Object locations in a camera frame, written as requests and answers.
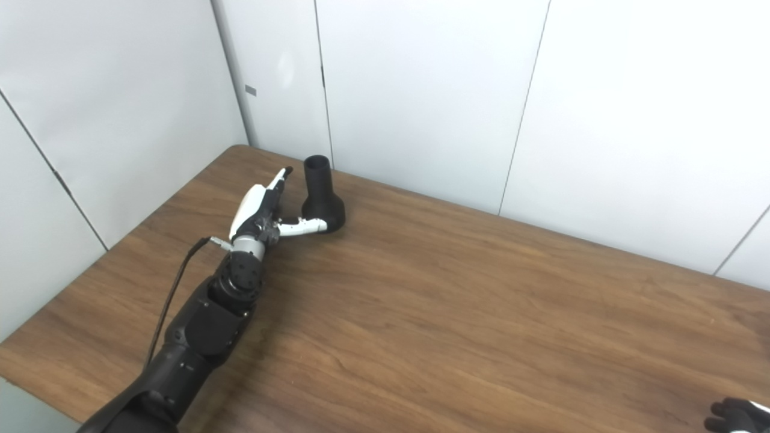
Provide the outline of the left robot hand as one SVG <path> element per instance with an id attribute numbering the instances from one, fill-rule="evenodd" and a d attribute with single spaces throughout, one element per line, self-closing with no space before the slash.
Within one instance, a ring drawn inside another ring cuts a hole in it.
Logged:
<path id="1" fill-rule="evenodd" d="M 269 245 L 281 238 L 294 238 L 306 234 L 324 233 L 327 222 L 322 219 L 297 218 L 297 222 L 284 223 L 275 216 L 292 167 L 284 167 L 268 186 L 253 185 L 242 198 L 229 230 L 233 251 L 257 256 Z"/>

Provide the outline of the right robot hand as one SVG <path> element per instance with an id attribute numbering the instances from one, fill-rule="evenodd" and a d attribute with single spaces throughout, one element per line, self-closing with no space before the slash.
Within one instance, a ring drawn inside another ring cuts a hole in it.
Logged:
<path id="1" fill-rule="evenodd" d="M 724 398 L 710 406 L 704 420 L 710 432 L 769 432 L 769 408 L 756 401 Z"/>

